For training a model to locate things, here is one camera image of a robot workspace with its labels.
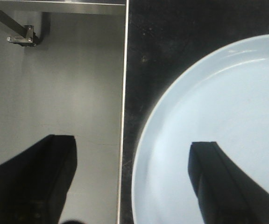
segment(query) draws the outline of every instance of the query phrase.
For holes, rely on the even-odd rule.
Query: metal bracket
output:
[[[20,35],[17,36],[9,36],[7,37],[7,41],[9,43],[17,43],[21,46],[30,46],[34,47],[36,46],[36,43],[34,42],[34,26],[27,25],[24,26],[25,29],[27,29],[26,37],[22,37]]]
[[[34,47],[39,44],[39,38],[35,35],[33,26],[23,27],[3,11],[0,11],[0,29],[10,34],[7,38],[9,43],[23,47]]]

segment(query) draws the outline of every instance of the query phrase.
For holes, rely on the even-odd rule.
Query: stainless steel surface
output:
[[[0,0],[0,10],[125,15],[125,4],[117,0],[96,0],[94,2],[73,0]]]
[[[117,224],[121,224],[121,187],[122,187],[123,138],[124,138],[124,115],[125,115],[125,96],[126,96],[126,71],[127,71],[128,12],[129,12],[129,0],[126,0],[121,131],[120,131],[120,155],[119,155],[120,159],[119,159],[119,176],[118,176]]]
[[[33,14],[11,16],[36,24]],[[78,169],[60,223],[116,223],[124,25],[124,16],[51,13],[35,48],[0,31],[0,163],[49,133],[76,137]]]

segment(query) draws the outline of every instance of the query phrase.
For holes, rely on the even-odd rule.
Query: light blue plate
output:
[[[269,192],[269,35],[209,54],[159,100],[134,161],[135,224],[203,223],[187,172],[193,141],[216,141]]]

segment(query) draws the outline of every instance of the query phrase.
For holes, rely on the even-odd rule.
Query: metal edge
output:
[[[121,224],[121,186],[122,186],[122,166],[123,166],[123,137],[124,137],[124,114],[125,114],[125,95],[126,95],[126,71],[127,71],[127,41],[128,41],[128,13],[129,0],[126,0],[125,15],[125,40],[124,40],[124,65],[123,65],[123,84],[122,84],[122,107],[121,107],[121,129],[120,129],[120,161],[118,178],[118,205],[117,205],[117,224]]]
[[[124,15],[125,5],[92,2],[0,0],[0,10],[39,11],[52,13]]]

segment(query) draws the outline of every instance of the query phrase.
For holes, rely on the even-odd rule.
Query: countertop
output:
[[[269,34],[269,0],[130,0],[121,223],[133,224],[136,147],[155,104],[183,71],[212,51]]]

